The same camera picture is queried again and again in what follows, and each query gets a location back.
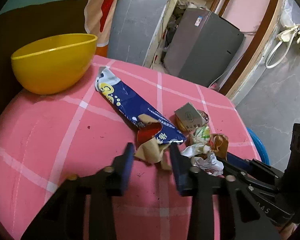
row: gray refrigerator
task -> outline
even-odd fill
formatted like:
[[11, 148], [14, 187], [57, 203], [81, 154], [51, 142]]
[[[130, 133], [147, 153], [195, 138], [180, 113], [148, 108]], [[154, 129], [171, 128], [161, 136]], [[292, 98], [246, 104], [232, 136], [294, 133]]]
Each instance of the gray refrigerator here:
[[227, 68], [244, 38], [207, 10], [187, 8], [164, 57], [170, 75], [208, 87]]

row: bowl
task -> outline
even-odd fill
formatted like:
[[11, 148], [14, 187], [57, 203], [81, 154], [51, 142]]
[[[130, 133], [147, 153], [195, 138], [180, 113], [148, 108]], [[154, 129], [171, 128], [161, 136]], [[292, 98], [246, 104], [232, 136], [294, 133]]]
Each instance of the bowl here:
[[97, 37], [62, 34], [31, 42], [11, 56], [13, 73], [27, 90], [49, 95], [74, 85], [87, 71]]

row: gray marble wall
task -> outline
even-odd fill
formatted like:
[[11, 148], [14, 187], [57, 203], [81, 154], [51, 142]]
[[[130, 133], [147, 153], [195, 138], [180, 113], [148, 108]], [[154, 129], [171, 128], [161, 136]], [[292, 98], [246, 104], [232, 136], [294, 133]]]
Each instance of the gray marble wall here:
[[142, 65], [168, 0], [118, 0], [108, 57]]
[[[300, 8], [293, 2], [292, 20], [300, 24]], [[277, 52], [280, 57], [286, 46]], [[237, 110], [266, 147], [270, 164], [284, 171], [290, 156], [292, 127], [300, 122], [300, 45], [293, 42], [285, 59], [261, 75]]]

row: blue wrapper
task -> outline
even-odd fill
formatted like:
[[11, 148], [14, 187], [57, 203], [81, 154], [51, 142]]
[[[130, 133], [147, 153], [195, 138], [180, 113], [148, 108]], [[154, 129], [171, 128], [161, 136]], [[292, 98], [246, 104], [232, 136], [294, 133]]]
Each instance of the blue wrapper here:
[[186, 141], [186, 137], [169, 120], [116, 77], [109, 68], [99, 68], [95, 87], [136, 127], [145, 127], [145, 124], [138, 118], [142, 114], [159, 121], [162, 129], [155, 135], [158, 144], [172, 142], [181, 144]]

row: checkered tablecloth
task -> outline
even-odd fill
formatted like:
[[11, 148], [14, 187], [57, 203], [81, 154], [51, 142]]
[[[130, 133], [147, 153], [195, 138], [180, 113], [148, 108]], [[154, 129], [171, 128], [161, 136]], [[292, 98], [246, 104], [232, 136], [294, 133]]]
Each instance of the checkered tablecloth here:
[[[260, 159], [231, 101], [191, 82], [137, 65], [95, 56], [83, 78], [53, 96], [21, 91], [0, 117], [0, 221], [19, 240], [26, 227], [69, 174], [88, 176], [111, 164], [135, 133], [95, 91], [99, 66], [166, 118], [187, 102], [205, 111], [213, 133], [229, 137], [229, 152]], [[133, 163], [124, 197], [113, 198], [118, 240], [185, 240], [191, 198], [180, 197], [173, 176]], [[218, 203], [215, 201], [216, 213]], [[218, 216], [215, 216], [218, 238]]]

